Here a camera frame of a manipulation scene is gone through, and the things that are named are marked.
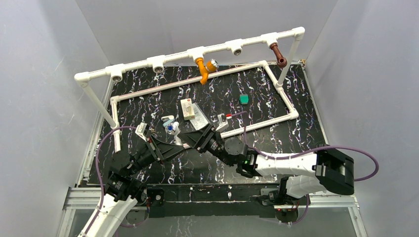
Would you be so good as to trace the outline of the white faucet chrome knob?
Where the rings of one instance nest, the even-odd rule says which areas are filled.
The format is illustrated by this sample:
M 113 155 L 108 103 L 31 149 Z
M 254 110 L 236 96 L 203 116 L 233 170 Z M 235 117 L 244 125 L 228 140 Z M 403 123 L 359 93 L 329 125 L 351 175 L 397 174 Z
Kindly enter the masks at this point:
M 178 137 L 180 133 L 179 123 L 178 122 L 165 122 L 164 128 L 167 134 L 173 135 L 175 139 L 175 144 L 182 146 L 183 143 L 181 139 Z

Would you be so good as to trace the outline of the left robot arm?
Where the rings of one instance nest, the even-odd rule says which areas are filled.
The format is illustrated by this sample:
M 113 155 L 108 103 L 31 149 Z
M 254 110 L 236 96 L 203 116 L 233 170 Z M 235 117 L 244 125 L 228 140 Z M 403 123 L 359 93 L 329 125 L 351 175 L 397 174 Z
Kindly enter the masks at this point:
M 112 237 L 135 205 L 148 202 L 146 187 L 132 176 L 155 162 L 170 161 L 184 150 L 182 145 L 165 143 L 151 136 L 140 140 L 133 153 L 123 150 L 114 153 L 115 157 L 127 158 L 129 162 L 109 169 L 95 212 L 78 236 Z

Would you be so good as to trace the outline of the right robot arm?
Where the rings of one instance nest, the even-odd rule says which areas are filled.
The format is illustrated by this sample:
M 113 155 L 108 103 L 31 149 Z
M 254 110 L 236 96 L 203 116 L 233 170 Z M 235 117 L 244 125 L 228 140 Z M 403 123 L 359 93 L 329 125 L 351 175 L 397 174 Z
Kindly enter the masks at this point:
M 227 166 L 235 166 L 244 177 L 284 175 L 277 194 L 284 204 L 315 192 L 354 194 L 354 160 L 331 146 L 300 154 L 263 155 L 236 137 L 222 139 L 210 124 L 178 137 L 199 153 L 209 152 Z

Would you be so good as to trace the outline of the clear plastic package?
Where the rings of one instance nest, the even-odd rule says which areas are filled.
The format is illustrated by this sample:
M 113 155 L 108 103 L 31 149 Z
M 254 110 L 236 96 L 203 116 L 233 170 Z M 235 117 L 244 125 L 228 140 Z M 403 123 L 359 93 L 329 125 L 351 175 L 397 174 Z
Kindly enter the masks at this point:
M 196 103 L 192 104 L 192 109 L 195 117 L 190 119 L 190 122 L 195 130 L 200 130 L 209 124 L 209 120 L 207 119 L 206 115 Z

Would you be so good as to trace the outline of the green tape roll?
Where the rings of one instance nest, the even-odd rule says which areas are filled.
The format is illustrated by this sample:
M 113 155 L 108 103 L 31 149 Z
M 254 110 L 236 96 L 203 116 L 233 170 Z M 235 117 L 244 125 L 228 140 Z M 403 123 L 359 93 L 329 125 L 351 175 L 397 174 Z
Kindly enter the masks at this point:
M 240 104 L 247 105 L 249 103 L 249 96 L 247 94 L 241 94 L 239 96 Z

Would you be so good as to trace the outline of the orange faucet chrome knob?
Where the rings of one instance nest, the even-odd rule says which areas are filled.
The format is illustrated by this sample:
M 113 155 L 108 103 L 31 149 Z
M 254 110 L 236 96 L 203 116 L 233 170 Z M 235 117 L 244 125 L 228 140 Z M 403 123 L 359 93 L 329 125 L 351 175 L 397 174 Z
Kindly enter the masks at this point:
M 215 59 L 210 59 L 206 64 L 204 64 L 204 59 L 200 57 L 195 60 L 195 63 L 197 64 L 202 76 L 200 80 L 202 85 L 207 83 L 209 74 L 216 72 L 219 68 L 219 64 Z

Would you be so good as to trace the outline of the brown faucet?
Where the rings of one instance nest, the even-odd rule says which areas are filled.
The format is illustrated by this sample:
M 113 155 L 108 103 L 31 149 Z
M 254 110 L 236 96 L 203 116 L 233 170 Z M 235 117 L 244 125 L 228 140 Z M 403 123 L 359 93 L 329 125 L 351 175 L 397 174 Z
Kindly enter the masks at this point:
M 272 43 L 269 45 L 269 48 L 274 52 L 275 57 L 276 57 L 276 64 L 279 68 L 284 68 L 288 62 L 286 57 L 283 56 L 283 54 L 280 52 L 279 48 L 278 48 L 278 44 Z

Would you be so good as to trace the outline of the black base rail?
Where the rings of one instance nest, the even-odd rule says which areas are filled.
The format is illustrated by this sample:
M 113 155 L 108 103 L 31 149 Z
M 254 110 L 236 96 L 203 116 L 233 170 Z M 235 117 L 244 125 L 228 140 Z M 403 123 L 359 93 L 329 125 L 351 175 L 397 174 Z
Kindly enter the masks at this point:
M 279 211 L 358 207 L 354 195 L 317 192 L 299 200 L 275 204 L 273 184 L 149 185 L 133 211 L 149 211 L 151 218 L 172 216 L 259 216 L 273 218 Z

